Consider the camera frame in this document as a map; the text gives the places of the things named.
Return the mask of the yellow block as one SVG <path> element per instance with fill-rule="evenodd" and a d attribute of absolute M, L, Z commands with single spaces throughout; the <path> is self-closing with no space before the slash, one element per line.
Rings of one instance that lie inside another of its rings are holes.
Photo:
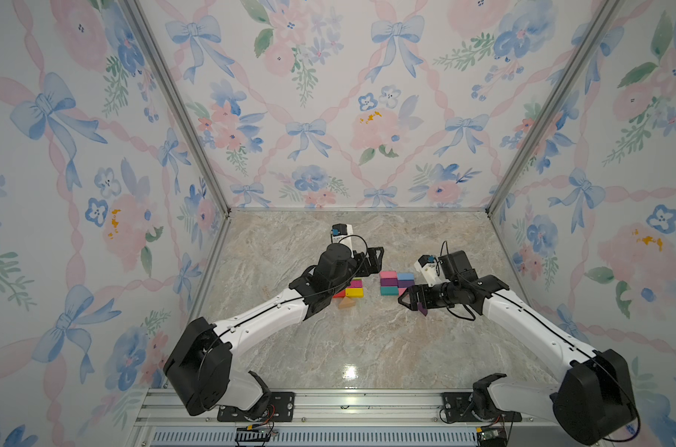
<path fill-rule="evenodd" d="M 348 288 L 345 290 L 347 298 L 363 298 L 365 296 L 363 288 Z"/>

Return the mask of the teal rectangular block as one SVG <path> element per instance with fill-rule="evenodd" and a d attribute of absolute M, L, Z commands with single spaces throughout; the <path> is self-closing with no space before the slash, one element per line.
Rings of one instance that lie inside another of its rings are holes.
<path fill-rule="evenodd" d="M 399 296 L 399 287 L 381 287 L 381 296 Z"/>

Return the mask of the tan wooden block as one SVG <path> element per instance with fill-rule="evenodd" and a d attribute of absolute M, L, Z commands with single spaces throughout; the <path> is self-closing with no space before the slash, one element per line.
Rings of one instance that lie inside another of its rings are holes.
<path fill-rule="evenodd" d="M 343 298 L 339 303 L 339 309 L 348 309 L 356 306 L 356 300 L 351 298 Z"/>

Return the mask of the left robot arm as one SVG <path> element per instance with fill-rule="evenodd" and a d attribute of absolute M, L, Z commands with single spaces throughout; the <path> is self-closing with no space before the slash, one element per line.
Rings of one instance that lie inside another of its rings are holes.
<path fill-rule="evenodd" d="M 274 299 L 226 320 L 191 321 L 163 368 L 188 415 L 223 406 L 250 419 L 263 416 L 272 391 L 255 372 L 233 367 L 234 360 L 271 335 L 324 310 L 354 279 L 380 273 L 383 257 L 382 247 L 357 253 L 341 242 L 332 243 L 317 264 L 306 268 Z"/>

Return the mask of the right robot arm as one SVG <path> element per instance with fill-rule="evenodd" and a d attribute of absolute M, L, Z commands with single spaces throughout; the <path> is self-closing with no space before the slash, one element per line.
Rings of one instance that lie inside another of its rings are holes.
<path fill-rule="evenodd" d="M 415 268 L 425 280 L 406 288 L 399 303 L 426 314 L 463 307 L 465 320 L 486 318 L 531 350 L 557 384 L 515 381 L 506 374 L 477 380 L 469 398 L 445 404 L 445 417 L 457 409 L 482 421 L 525 413 L 558 424 L 574 441 L 593 445 L 613 441 L 630 423 L 641 424 L 628 363 L 612 349 L 593 348 L 544 318 L 494 275 L 479 277 L 464 251 L 423 255 Z"/>

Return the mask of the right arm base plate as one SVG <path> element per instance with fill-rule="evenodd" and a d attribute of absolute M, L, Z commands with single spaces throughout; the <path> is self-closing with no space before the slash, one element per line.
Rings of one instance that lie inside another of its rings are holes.
<path fill-rule="evenodd" d="M 492 399 L 485 393 L 477 391 L 445 392 L 441 394 L 441 419 L 448 424 L 462 422 L 493 423 L 497 417 L 511 422 L 521 422 L 518 412 L 499 410 Z"/>

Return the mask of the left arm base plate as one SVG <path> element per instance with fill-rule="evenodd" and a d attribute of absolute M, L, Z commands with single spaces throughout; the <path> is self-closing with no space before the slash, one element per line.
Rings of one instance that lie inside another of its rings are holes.
<path fill-rule="evenodd" d="M 232 406 L 221 406 L 217 420 L 224 423 L 261 423 L 265 421 L 283 423 L 293 420 L 295 393 L 274 391 L 269 398 L 261 398 L 250 411 Z"/>

